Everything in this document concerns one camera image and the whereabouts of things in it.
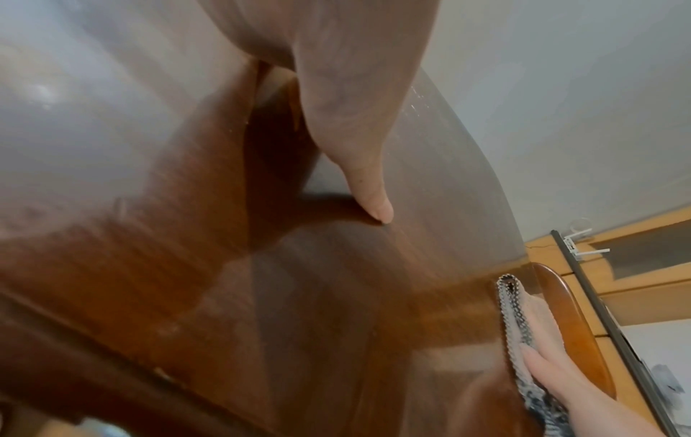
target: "hand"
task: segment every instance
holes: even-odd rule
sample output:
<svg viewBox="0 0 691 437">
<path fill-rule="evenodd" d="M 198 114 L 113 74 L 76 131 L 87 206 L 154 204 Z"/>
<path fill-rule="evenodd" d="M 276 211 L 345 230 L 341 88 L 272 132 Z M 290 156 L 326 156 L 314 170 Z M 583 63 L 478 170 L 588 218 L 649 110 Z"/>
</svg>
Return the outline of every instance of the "hand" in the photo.
<svg viewBox="0 0 691 437">
<path fill-rule="evenodd" d="M 526 310 L 537 351 L 522 345 L 533 375 L 569 411 L 577 437 L 664 437 L 654 425 L 601 392 Z"/>
</svg>

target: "wooden table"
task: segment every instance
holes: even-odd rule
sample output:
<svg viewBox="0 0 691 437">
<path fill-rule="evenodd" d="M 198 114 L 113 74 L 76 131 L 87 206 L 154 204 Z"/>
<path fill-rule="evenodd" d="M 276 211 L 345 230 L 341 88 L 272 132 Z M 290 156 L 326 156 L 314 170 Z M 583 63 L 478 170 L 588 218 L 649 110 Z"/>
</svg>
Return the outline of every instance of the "wooden table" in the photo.
<svg viewBox="0 0 691 437">
<path fill-rule="evenodd" d="M 430 79 L 382 227 L 256 74 L 194 2 L 2 3 L 0 391 L 143 436 L 540 435 L 492 286 L 537 279 Z"/>
</svg>

